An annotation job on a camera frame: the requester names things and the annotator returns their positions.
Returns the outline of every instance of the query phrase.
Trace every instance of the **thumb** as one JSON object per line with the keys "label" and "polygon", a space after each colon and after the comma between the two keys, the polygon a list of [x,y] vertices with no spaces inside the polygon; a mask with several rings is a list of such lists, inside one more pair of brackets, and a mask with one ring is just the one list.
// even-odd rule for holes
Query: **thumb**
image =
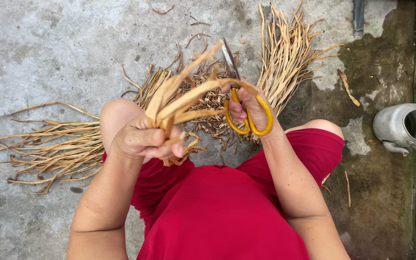
{"label": "thumb", "polygon": [[130,131],[125,143],[131,147],[157,146],[165,141],[165,131],[159,128]]}
{"label": "thumb", "polygon": [[240,88],[237,95],[239,100],[242,102],[242,106],[244,108],[247,107],[251,114],[261,115],[264,113],[262,106],[258,103],[258,101],[256,101],[256,97],[246,91],[246,89]]}

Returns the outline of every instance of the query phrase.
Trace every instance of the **red clothing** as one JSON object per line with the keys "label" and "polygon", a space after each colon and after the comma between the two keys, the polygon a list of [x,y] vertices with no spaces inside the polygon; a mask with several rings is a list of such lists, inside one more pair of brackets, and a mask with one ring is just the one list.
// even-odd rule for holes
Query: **red clothing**
{"label": "red clothing", "polygon": [[[343,139],[320,129],[286,136],[320,187],[341,161]],[[137,259],[309,259],[283,218],[263,151],[236,169],[152,159],[131,204],[146,226]]]}

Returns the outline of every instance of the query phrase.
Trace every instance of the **water stain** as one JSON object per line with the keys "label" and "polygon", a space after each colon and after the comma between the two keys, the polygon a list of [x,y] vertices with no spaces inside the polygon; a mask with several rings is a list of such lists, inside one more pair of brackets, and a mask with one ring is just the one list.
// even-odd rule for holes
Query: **water stain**
{"label": "water stain", "polygon": [[70,191],[73,192],[73,193],[78,193],[78,194],[83,193],[83,189],[78,188],[78,187],[70,187]]}
{"label": "water stain", "polygon": [[28,47],[28,45],[24,45],[22,47],[19,47],[17,50],[15,50],[15,53],[14,53],[14,56],[12,57],[12,59],[17,64],[22,64],[22,61],[24,61],[26,59],[26,57],[28,56],[29,51],[30,51],[30,48]]}

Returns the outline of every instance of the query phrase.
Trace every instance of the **right hand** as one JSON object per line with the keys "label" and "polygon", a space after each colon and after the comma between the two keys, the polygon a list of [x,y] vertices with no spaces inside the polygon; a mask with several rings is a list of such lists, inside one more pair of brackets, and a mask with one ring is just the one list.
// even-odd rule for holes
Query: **right hand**
{"label": "right hand", "polygon": [[[272,111],[272,113],[274,113],[271,105],[269,104],[268,99],[264,95],[263,90],[254,85],[251,85],[251,87],[255,88],[258,91],[258,95],[264,101],[266,101],[266,103],[269,106],[269,109]],[[221,90],[222,93],[228,93],[230,91],[230,85],[225,85]],[[250,111],[251,119],[253,120],[253,123],[255,124],[256,128],[259,131],[263,131],[264,129],[266,129],[268,123],[267,115],[263,107],[256,101],[256,97],[248,93],[248,91],[246,91],[246,89],[244,88],[240,88],[240,90],[237,91],[237,97],[239,98],[240,103],[233,101],[232,98],[229,102],[229,111],[230,115],[233,117],[233,120],[239,124],[243,124],[243,119],[248,120],[248,116],[246,114],[246,108],[248,108],[248,110]]]}
{"label": "right hand", "polygon": [[[171,130],[170,138],[175,138],[180,133],[180,128],[175,125]],[[182,157],[184,140],[171,146],[161,146],[164,141],[165,131],[149,128],[147,116],[142,114],[121,128],[112,141],[110,153],[131,160],[143,156],[160,159]]]}

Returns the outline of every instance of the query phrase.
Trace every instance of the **person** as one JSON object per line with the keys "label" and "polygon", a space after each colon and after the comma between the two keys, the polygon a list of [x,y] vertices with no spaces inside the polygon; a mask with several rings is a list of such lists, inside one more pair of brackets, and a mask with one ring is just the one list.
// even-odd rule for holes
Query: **person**
{"label": "person", "polygon": [[[234,120],[242,122],[248,107],[265,129],[255,98],[245,89],[238,97],[241,103],[229,104]],[[195,167],[189,159],[163,166],[160,159],[182,156],[183,142],[160,146],[164,130],[149,129],[128,99],[103,106],[100,132],[104,165],[76,209],[67,259],[128,259],[130,205],[145,224],[137,259],[349,259],[320,191],[342,157],[335,124],[319,119],[284,131],[274,116],[260,137],[263,151],[235,169]],[[170,137],[179,133],[174,127]]]}

